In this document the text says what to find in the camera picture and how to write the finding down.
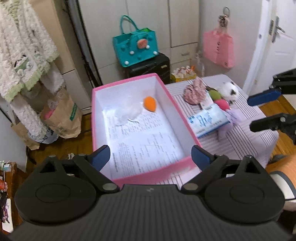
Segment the pink bag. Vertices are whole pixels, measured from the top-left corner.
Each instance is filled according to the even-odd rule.
[[[204,33],[204,56],[225,68],[234,66],[233,38],[216,30]]]

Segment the open box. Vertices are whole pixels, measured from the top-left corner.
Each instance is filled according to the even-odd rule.
[[[143,109],[136,122],[115,124],[114,111],[121,103],[127,98],[140,103],[147,96],[156,99],[155,112]],[[92,111],[93,150],[110,147],[101,173],[118,186],[155,184],[196,167],[191,148],[200,143],[157,74],[94,88]]]

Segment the green plush ball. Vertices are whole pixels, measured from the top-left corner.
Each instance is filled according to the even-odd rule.
[[[220,93],[218,91],[215,91],[215,90],[211,90],[209,92],[211,98],[213,101],[216,101],[216,100],[220,100],[222,99],[222,96],[220,95]]]

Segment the green label on paper bag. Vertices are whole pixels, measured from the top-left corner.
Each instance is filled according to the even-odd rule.
[[[73,121],[75,114],[76,114],[76,110],[77,110],[77,105],[74,104],[73,109],[72,109],[72,114],[70,116],[70,120]]]

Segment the panda plush head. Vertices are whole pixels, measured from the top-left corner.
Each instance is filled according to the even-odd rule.
[[[217,89],[224,100],[229,103],[233,103],[237,100],[239,95],[239,90],[233,82],[223,82]]]

